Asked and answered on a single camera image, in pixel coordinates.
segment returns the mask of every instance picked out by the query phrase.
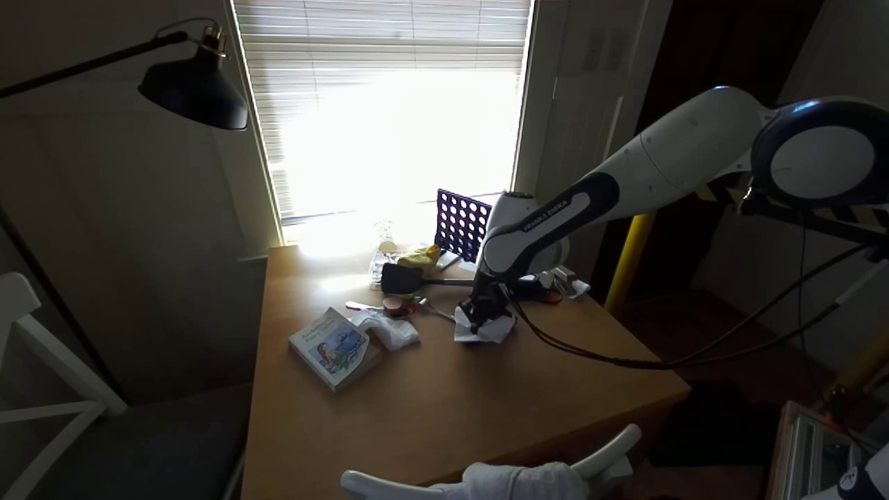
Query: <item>power cord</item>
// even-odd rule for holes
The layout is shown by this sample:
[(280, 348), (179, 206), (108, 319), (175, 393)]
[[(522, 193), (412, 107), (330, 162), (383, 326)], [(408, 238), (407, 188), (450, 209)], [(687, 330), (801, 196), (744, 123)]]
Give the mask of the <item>power cord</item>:
[[(799, 280), (797, 281), (797, 327), (801, 327), (803, 325), (803, 284), (802, 280), (803, 272), (805, 270), (805, 213), (799, 212)], [(812, 391), (821, 400), (821, 404), (824, 405), (826, 411), (830, 411), (830, 404), (827, 399), (824, 398), (824, 391), (821, 389), (821, 384), (818, 383), (818, 379), (815, 377), (815, 372), (812, 369), (812, 358), (809, 356), (809, 349), (805, 343), (805, 332), (799, 335), (799, 346), (802, 351), (803, 356), (803, 364), (805, 365), (805, 372), (809, 377), (809, 384), (812, 385)], [(861, 452), (865, 455), (864, 461), (868, 461), (876, 450), (871, 450), (866, 448), (845, 426), (845, 423), (837, 422), (843, 430), (843, 433), (852, 440), (852, 443), (861, 450)]]
[(865, 281), (872, 278), (873, 275), (876, 274), (876, 269), (872, 270), (873, 272), (869, 271), (869, 273), (867, 273), (864, 277), (859, 279), (858, 282), (856, 282), (853, 286), (851, 286), (844, 294), (840, 295), (831, 305), (824, 308), (821, 312), (816, 314), (812, 319), (809, 319), (809, 321), (800, 325), (793, 331), (786, 333), (784, 335), (775, 337), (773, 340), (771, 340), (769, 342), (761, 343), (759, 345), (753, 346), (753, 347), (745, 349), (745, 350), (736, 351), (731, 354), (726, 354), (724, 356), (716, 356), (714, 358), (703, 359), (703, 360), (698, 360), (698, 361), (693, 362), (694, 359), (697, 359), (701, 355), (703, 355), (706, 352), (711, 351), (712, 349), (717, 347), (720, 343), (724, 342), (725, 340), (728, 340), (733, 335), (735, 335), (737, 332), (739, 332), (741, 330), (741, 328), (744, 327), (745, 325), (747, 325), (750, 321), (753, 321), (754, 319), (758, 318), (763, 313), (765, 313), (767, 310), (771, 309), (780, 299), (787, 296), (799, 284), (806, 282), (807, 280), (813, 278), (814, 276), (817, 276), (824, 270), (830, 268), (831, 266), (835, 265), (838, 262), (843, 261), (844, 259), (850, 257), (851, 255), (860, 252), (860, 250), (866, 248), (867, 246), (868, 245), (858, 245), (855, 248), (852, 248), (850, 250), (847, 250), (847, 251), (837, 255), (836, 257), (833, 257), (832, 259), (828, 260), (827, 262), (823, 263), (822, 265), (818, 266), (817, 268), (809, 271), (804, 276), (802, 276), (800, 279), (798, 279), (796, 282), (794, 282), (791, 286), (785, 288), (780, 294), (775, 296), (766, 305), (764, 305), (759, 310), (754, 312), (752, 315), (750, 315), (749, 317), (744, 319), (740, 324), (738, 324), (737, 326), (735, 326), (734, 328), (732, 328), (725, 334), (721, 335), (714, 342), (704, 346), (703, 348), (697, 350), (696, 352), (689, 354), (688, 356), (685, 356), (681, 359), (677, 359), (677, 360), (670, 361), (670, 362), (648, 361), (648, 360), (641, 360), (641, 359), (612, 358), (609, 356), (598, 354), (598, 353), (592, 352), (592, 351), (587, 351), (587, 350), (582, 349), (580, 347), (571, 345), (571, 344), (566, 343), (565, 341), (562, 341), (552, 335), (547, 334), (546, 332), (541, 330), (539, 327), (534, 325), (533, 322), (528, 318), (527, 314), (525, 314), (525, 310), (522, 308), (521, 304), (518, 303), (518, 301), (514, 300), (512, 297), (509, 297), (509, 301), (511, 302), (513, 309), (516, 311), (516, 314), (528, 325), (528, 327), (531, 328), (531, 330), (534, 332), (534, 334), (542, 342), (544, 342), (545, 344), (549, 345), (550, 347), (553, 347), (553, 348), (558, 349), (560, 351), (564, 351), (569, 354), (574, 354), (576, 356), (581, 356), (581, 357), (587, 358), (587, 359), (602, 361), (604, 363), (609, 363), (609, 364), (612, 364), (612, 365), (615, 365), (618, 367), (635, 368), (635, 369), (643, 369), (643, 370), (673, 370), (673, 369), (678, 369), (678, 368), (701, 367), (701, 366), (711, 365), (714, 363), (721, 363), (723, 361), (728, 361), (731, 359), (741, 358), (744, 356), (748, 356), (750, 354), (754, 354), (756, 352), (763, 351), (765, 349), (769, 349), (769, 348), (773, 347), (774, 345), (784, 342), (785, 340), (789, 339), (790, 337), (802, 334), (806, 329), (812, 327), (813, 325), (816, 325), (822, 319), (826, 318), (834, 310), (838, 309), (840, 304), (842, 304), (845, 301), (845, 299), (852, 292), (857, 290)]

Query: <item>white chair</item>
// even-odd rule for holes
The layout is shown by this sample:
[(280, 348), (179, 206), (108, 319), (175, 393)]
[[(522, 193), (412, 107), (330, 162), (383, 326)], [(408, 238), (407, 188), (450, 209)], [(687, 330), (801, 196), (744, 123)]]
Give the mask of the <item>white chair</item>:
[[(14, 330), (84, 400), (0, 411), (0, 424), (75, 415), (2, 500), (232, 495), (243, 468), (249, 386), (129, 408), (31, 316), (39, 307), (24, 276), (0, 276), (0, 367)], [(42, 480), (52, 486), (39, 488)]]
[[(633, 474), (627, 453), (642, 438), (638, 425), (628, 425), (596, 453), (571, 468), (589, 484), (589, 497), (600, 498)], [(443, 500), (440, 489), (382, 480), (358, 471), (345, 471), (340, 486), (355, 500)]]

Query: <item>lamp arm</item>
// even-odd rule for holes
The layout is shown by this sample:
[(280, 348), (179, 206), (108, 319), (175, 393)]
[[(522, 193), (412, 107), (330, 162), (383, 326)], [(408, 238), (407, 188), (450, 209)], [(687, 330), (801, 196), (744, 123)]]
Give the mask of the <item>lamp arm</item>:
[(74, 66), (69, 66), (68, 68), (53, 71), (52, 73), (47, 73), (46, 75), (31, 78), (30, 80), (0, 89), (0, 99), (17, 93), (23, 93), (43, 85), (48, 85), (53, 82), (58, 82), (59, 80), (79, 75), (86, 71), (90, 71), (91, 69), (101, 68), (102, 66), (107, 66), (108, 64), (118, 62), (119, 60), (129, 59), (145, 52), (151, 52), (155, 49), (166, 47), (167, 45), (179, 44), (187, 40), (188, 33), (185, 31), (175, 31), (169, 35), (155, 36), (144, 44), (137, 44), (121, 51), (112, 52), (86, 62), (81, 62), (80, 64), (75, 64)]

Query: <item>book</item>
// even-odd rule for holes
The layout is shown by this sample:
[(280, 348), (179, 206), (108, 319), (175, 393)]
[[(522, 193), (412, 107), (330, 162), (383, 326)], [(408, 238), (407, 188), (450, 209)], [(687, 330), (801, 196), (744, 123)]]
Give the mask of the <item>book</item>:
[(334, 392), (380, 362), (376, 343), (333, 308), (290, 336), (291, 347)]

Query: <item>wooden desk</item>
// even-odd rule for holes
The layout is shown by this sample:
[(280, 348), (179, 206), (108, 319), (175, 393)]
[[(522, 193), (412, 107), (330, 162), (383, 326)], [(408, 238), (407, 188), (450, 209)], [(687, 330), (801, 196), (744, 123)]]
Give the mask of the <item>wooden desk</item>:
[[(581, 458), (628, 423), (651, 438), (688, 386), (672, 372), (628, 370), (548, 347), (519, 323), (502, 344), (462, 345), (453, 325), (415, 313), (420, 343), (387, 353), (342, 392), (331, 392), (287, 337), (328, 306), (380, 303), (367, 285), (369, 254), (268, 255), (244, 499), (341, 498), (347, 469), (428, 485), (460, 479), (476, 461), (535, 464)], [(452, 266), (449, 277), (467, 277)], [(453, 310), (467, 288), (422, 291)], [(611, 356), (656, 359), (584, 297), (525, 306), (541, 328)], [(643, 443), (638, 451), (644, 448)]]

